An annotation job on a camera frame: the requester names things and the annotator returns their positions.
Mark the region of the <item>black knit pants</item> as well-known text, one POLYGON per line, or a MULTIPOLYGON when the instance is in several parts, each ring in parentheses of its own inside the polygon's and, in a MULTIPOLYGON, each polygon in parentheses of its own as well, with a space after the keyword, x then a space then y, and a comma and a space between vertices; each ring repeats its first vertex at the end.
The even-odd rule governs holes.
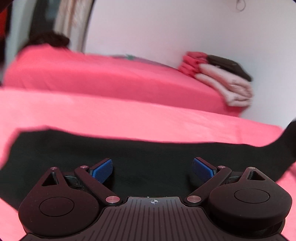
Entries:
POLYGON ((234 171, 253 166, 277 181, 295 162, 295 122, 275 142, 263 147, 108 140, 56 130, 22 132, 1 169, 1 198, 18 208, 49 168, 72 172, 105 158, 111 158, 115 168, 106 186, 122 198, 185 197, 201 184, 192 171, 195 157, 234 171))

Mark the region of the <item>folded beige pink quilt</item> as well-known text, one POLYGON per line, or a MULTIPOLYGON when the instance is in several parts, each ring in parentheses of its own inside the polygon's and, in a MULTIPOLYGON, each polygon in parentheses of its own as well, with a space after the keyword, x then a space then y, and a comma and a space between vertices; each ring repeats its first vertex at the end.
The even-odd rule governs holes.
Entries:
POLYGON ((247 80, 210 64, 200 64, 198 70, 196 80, 216 90, 228 106, 246 108, 251 105, 253 91, 247 80))

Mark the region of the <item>pink foreground bed cover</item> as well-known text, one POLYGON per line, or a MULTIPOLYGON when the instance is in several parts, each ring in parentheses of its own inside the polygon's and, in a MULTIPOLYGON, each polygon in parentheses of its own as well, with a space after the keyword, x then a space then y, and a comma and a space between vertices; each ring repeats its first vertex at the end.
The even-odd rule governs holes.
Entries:
POLYGON ((20 131, 70 133, 156 142, 217 141, 262 146, 278 126, 204 111, 104 97, 1 90, 1 163, 20 131))

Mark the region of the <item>folded black garment on stack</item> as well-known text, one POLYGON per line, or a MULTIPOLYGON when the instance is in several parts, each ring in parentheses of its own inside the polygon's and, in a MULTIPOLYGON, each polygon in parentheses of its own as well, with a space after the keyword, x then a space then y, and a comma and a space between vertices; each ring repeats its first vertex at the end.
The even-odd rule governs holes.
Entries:
POLYGON ((207 61, 209 64, 219 67, 225 71, 228 71, 232 74, 238 75, 239 77, 252 82, 252 77, 241 67, 237 62, 226 59, 223 57, 208 55, 207 61))

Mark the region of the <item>folded red clothes stack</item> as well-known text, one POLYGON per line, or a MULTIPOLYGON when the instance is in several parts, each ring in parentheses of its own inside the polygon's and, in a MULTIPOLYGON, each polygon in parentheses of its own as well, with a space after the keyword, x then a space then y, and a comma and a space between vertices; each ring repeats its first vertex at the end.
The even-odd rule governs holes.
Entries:
POLYGON ((184 75, 195 77, 197 73, 200 73, 199 65, 208 64, 207 57, 208 55, 203 52, 187 52, 178 70, 184 75))

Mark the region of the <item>pink background bed cover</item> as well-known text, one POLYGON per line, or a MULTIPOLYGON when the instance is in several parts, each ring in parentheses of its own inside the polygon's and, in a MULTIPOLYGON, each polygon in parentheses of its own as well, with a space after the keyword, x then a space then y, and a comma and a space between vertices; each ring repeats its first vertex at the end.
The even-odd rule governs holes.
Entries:
POLYGON ((50 45, 20 51, 4 74, 4 86, 136 100, 240 116, 217 91, 170 67, 85 55, 50 45))

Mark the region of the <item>dark brown garment on bed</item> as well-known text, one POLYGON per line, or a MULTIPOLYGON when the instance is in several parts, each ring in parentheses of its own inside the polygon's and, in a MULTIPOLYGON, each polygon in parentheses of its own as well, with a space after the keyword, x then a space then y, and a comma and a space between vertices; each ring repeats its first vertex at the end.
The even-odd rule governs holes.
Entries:
POLYGON ((67 48, 70 44, 70 39, 63 34, 58 34, 53 31, 44 32, 29 37, 29 40, 24 44, 24 47, 49 44, 52 47, 67 48))

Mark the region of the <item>beige patterned curtain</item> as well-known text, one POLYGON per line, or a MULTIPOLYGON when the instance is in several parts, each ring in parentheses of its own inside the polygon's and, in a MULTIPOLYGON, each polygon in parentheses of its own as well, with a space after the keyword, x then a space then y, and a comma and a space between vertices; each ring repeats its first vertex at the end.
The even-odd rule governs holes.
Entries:
POLYGON ((94 1, 60 1, 53 30, 69 38, 70 49, 82 52, 94 1))

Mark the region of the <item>dark window frame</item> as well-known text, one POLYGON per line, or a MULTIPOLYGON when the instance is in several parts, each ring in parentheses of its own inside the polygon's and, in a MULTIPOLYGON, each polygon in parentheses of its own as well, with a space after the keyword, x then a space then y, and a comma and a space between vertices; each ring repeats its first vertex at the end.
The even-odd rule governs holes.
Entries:
POLYGON ((60 3, 60 0, 38 0, 36 2, 31 21, 30 37, 53 30, 60 3))

